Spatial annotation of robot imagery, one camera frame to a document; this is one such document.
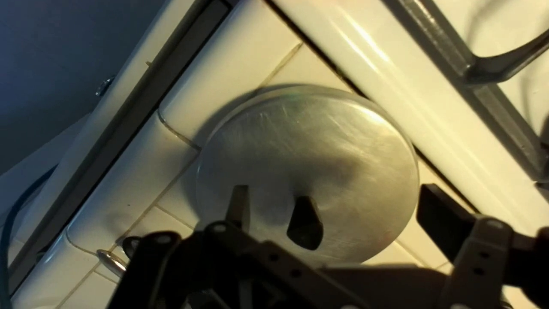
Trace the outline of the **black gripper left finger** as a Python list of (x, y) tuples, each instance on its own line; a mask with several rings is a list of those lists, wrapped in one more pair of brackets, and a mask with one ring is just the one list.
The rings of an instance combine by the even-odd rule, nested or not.
[(230, 196), (225, 220), (239, 227), (240, 230), (249, 228), (251, 208), (249, 208), (249, 187), (235, 186)]

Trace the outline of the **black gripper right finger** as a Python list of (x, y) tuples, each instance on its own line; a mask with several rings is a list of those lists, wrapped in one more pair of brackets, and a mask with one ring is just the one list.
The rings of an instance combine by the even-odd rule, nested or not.
[(434, 184), (420, 187), (415, 215), (422, 230), (465, 275), (505, 275), (510, 266), (513, 228), (493, 216), (475, 216)]

